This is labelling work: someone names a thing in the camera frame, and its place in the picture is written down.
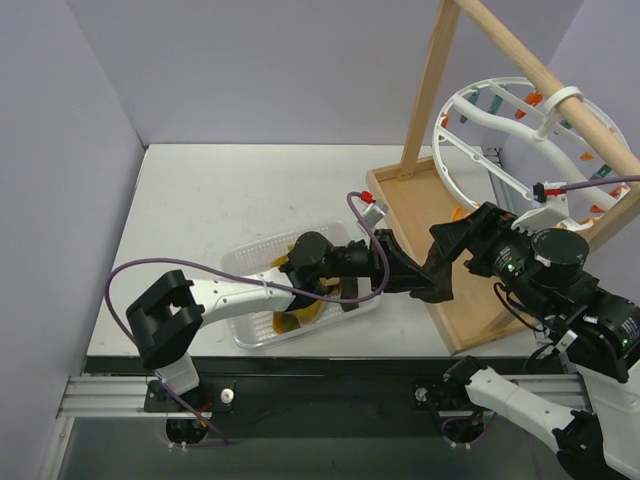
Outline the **black sock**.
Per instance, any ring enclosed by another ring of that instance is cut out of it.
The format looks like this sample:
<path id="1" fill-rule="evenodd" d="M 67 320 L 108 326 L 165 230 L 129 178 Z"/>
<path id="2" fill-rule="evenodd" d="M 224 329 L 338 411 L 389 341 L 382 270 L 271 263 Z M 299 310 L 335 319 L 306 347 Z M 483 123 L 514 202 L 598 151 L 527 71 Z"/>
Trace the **black sock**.
<path id="1" fill-rule="evenodd" d="M 428 251 L 422 271 L 433 281 L 434 287 L 417 289 L 409 292 L 409 296 L 427 304 L 439 304 L 454 299 L 452 287 L 452 262 L 446 260 L 436 243 Z"/>
<path id="2" fill-rule="evenodd" d="M 339 282 L 339 294 L 341 300 L 350 300 L 350 303 L 341 303 L 340 307 L 344 313 L 357 310 L 360 305 L 354 302 L 359 297 L 358 279 L 354 277 L 342 277 Z"/>

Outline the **orange clip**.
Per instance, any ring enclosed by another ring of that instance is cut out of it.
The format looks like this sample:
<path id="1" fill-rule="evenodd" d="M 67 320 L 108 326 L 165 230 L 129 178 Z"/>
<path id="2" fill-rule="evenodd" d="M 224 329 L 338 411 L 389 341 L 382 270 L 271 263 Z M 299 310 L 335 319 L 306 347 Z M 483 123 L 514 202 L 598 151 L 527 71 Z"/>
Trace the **orange clip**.
<path id="1" fill-rule="evenodd" d="M 465 208 L 459 206 L 454 210 L 454 213 L 452 215 L 451 220 L 452 221 L 459 221 L 459 220 L 462 220 L 462 219 L 466 218 L 469 214 L 470 214 L 470 212 L 468 210 L 466 210 Z"/>

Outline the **white round sock hanger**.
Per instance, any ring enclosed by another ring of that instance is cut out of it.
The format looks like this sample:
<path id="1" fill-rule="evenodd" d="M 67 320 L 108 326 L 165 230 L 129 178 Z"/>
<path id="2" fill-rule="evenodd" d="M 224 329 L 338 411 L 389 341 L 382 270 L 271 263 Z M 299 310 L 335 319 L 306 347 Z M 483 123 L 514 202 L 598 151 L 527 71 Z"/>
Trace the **white round sock hanger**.
<path id="1" fill-rule="evenodd" d="M 432 134 L 436 170 L 469 212 L 486 201 L 532 209 L 541 182 L 579 184 L 561 226 L 586 230 L 630 190 L 582 134 L 524 77 L 476 81 L 453 93 Z"/>

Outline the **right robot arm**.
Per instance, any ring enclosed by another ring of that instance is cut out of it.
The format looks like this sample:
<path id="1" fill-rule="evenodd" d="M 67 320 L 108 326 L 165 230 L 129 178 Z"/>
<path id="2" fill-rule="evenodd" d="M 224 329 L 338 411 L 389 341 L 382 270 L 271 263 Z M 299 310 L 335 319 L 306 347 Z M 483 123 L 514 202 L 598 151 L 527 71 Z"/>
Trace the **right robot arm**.
<path id="1" fill-rule="evenodd" d="M 552 403 L 471 356 L 445 373 L 446 401 L 457 408 L 471 403 L 519 426 L 574 479 L 638 478 L 639 308 L 585 272 L 587 241 L 567 229 L 527 229 L 490 202 L 430 233 L 444 261 L 469 252 L 469 273 L 498 278 L 548 330 L 551 347 L 582 377 L 591 409 Z"/>

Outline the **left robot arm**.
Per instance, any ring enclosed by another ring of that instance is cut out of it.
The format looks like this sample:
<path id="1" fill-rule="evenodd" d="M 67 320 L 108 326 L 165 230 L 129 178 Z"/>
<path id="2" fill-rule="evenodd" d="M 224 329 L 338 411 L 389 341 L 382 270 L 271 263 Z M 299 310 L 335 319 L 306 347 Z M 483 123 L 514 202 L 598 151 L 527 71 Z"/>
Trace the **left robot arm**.
<path id="1" fill-rule="evenodd" d="M 169 271 L 127 308 L 126 318 L 144 368 L 168 386 L 172 404 L 190 411 L 203 398 L 188 354 L 201 328 L 247 314 L 300 310 L 327 297 L 327 280 L 343 278 L 366 278 L 380 293 L 435 287 L 388 229 L 375 231 L 370 241 L 345 246 L 309 231 L 298 237 L 282 265 L 248 277 L 221 273 L 194 280 L 180 270 Z"/>

